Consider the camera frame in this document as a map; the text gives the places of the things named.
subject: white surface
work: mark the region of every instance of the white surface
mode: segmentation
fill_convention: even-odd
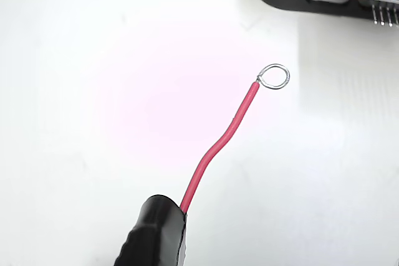
[[[0,265],[113,265],[140,206],[193,200],[186,264],[392,266],[398,31],[260,0],[0,0]]]

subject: red wire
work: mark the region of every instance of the red wire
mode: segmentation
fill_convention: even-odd
[[[180,209],[184,213],[187,213],[191,201],[193,200],[194,193],[197,190],[198,184],[200,183],[201,178],[204,175],[206,167],[215,157],[215,155],[218,154],[219,151],[226,145],[226,143],[228,143],[229,140],[233,137],[233,135],[238,129],[239,124],[241,124],[241,121],[243,120],[245,113],[247,112],[249,106],[251,105],[252,100],[256,96],[258,90],[259,90],[259,83],[257,82],[252,83],[251,88],[249,89],[247,95],[245,96],[242,104],[238,108],[236,116],[233,118],[233,121],[231,122],[229,128],[227,128],[224,135],[212,146],[212,148],[208,150],[208,152],[206,152],[206,154],[199,162],[199,165],[197,166],[197,169],[195,170],[194,175],[191,178],[191,181],[187,187],[185,196],[183,197],[183,200],[181,201],[180,204]]]

